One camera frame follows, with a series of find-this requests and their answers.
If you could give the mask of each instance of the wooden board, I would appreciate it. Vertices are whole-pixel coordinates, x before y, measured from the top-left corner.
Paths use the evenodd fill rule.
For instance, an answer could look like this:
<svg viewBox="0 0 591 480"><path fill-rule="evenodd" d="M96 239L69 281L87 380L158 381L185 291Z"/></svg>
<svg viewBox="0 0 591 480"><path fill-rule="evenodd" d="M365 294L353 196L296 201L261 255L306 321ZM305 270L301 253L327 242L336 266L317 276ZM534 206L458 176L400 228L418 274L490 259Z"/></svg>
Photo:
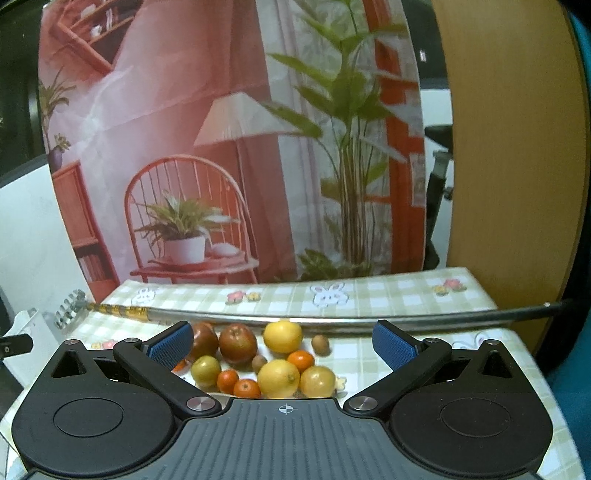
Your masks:
<svg viewBox="0 0 591 480"><path fill-rule="evenodd" d="M560 297L589 178L579 52L556 0L433 0L454 121L449 266L501 308ZM530 350L545 321L516 327Z"/></svg>

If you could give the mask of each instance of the metal screw cap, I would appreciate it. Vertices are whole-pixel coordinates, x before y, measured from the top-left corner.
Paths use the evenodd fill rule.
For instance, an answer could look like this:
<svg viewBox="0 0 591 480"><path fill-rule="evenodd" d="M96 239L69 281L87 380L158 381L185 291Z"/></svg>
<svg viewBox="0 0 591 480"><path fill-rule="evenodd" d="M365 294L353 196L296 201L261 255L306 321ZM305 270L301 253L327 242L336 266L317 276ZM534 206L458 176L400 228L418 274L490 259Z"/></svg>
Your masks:
<svg viewBox="0 0 591 480"><path fill-rule="evenodd" d="M192 397L187 400L187 406L191 410L206 411L216 406L216 401L211 397Z"/></svg>
<svg viewBox="0 0 591 480"><path fill-rule="evenodd" d="M359 397L351 398L349 406L357 411L369 411L378 406L378 401L373 397L360 395Z"/></svg>

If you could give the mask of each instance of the crosshair marking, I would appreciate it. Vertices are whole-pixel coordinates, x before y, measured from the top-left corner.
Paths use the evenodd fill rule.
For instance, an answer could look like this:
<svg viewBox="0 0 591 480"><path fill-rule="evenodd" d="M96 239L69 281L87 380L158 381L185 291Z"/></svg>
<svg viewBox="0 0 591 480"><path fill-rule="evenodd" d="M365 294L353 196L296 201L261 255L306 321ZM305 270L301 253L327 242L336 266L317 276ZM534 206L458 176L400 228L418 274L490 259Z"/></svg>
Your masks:
<svg viewBox="0 0 591 480"><path fill-rule="evenodd" d="M279 408L276 408L276 410L279 410L281 413L287 415L288 413L293 412L294 410L297 410L297 408L292 407L291 405L288 405L287 403L285 405L282 405Z"/></svg>

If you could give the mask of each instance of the yellow fruit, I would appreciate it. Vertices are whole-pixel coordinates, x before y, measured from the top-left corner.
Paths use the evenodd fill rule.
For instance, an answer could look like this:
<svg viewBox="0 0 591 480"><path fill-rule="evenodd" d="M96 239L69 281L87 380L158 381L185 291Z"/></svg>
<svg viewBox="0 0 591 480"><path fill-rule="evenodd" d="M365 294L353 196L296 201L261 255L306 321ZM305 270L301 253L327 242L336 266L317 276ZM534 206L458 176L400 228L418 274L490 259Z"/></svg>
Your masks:
<svg viewBox="0 0 591 480"><path fill-rule="evenodd" d="M301 327L297 323L290 322L289 319L270 323L262 333L265 345L275 353L295 352L300 347L303 337Z"/></svg>
<svg viewBox="0 0 591 480"><path fill-rule="evenodd" d="M300 390L308 398L331 397L336 388L336 376L328 367L310 367L300 378Z"/></svg>
<svg viewBox="0 0 591 480"><path fill-rule="evenodd" d="M203 355L191 367L191 375L198 387L212 387L222 371L220 362L210 355Z"/></svg>
<svg viewBox="0 0 591 480"><path fill-rule="evenodd" d="M271 360L262 366L256 381L267 398L287 398L296 393L300 373L287 360Z"/></svg>

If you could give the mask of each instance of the blue gripper pad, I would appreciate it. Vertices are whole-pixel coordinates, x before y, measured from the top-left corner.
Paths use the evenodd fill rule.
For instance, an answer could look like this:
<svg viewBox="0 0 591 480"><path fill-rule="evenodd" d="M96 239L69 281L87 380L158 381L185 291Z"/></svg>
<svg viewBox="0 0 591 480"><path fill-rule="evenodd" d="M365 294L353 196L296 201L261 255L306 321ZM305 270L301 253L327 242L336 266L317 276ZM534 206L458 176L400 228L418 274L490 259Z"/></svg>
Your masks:
<svg viewBox="0 0 591 480"><path fill-rule="evenodd" d="M187 322L176 324L146 342L146 355L172 370L193 347L193 329Z"/></svg>
<svg viewBox="0 0 591 480"><path fill-rule="evenodd" d="M421 342L402 331L400 335L396 334L392 331L397 330L396 327L389 328L384 322L385 320L376 322L372 332L372 345L380 358L396 371L417 357Z"/></svg>

